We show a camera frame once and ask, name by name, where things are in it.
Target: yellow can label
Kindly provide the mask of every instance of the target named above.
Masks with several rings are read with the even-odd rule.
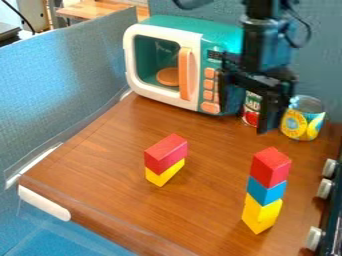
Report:
[[[308,127],[308,122],[301,112],[288,109],[281,121],[281,131],[292,139],[302,136]]]
[[[317,137],[317,135],[318,135],[318,133],[319,133],[319,131],[321,129],[321,126],[323,124],[324,116],[325,116],[325,113],[322,113],[322,114],[318,115],[309,124],[308,129],[306,131],[306,133],[307,133],[307,135],[309,137],[309,140],[313,140],[314,138]]]

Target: blue block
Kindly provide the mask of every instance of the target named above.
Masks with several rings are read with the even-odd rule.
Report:
[[[266,188],[253,177],[249,177],[247,192],[262,206],[270,204],[284,196],[286,181],[279,183],[272,188]]]

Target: metal knob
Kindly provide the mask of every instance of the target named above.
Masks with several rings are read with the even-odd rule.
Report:
[[[332,186],[333,182],[331,180],[322,179],[321,184],[319,184],[316,196],[322,199],[327,199]]]
[[[322,237],[322,230],[320,228],[311,227],[306,238],[305,247],[311,251],[316,251],[317,246]]]
[[[323,176],[326,178],[331,178],[334,174],[336,164],[337,162],[335,160],[328,158],[323,167]]]

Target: tin can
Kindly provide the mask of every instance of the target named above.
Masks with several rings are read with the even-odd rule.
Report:
[[[255,128],[258,127],[260,103],[262,97],[250,91],[246,91],[245,104],[243,105],[242,120]]]
[[[317,138],[323,125],[325,111],[322,102],[311,96],[298,95],[290,100],[280,125],[286,136],[301,141]]]

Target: block tower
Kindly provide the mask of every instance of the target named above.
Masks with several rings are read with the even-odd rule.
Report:
[[[187,141],[171,134],[144,152],[145,177],[148,181],[164,186],[185,164]]]
[[[290,168],[291,160],[274,147],[254,155],[242,220],[255,234],[276,222]]]

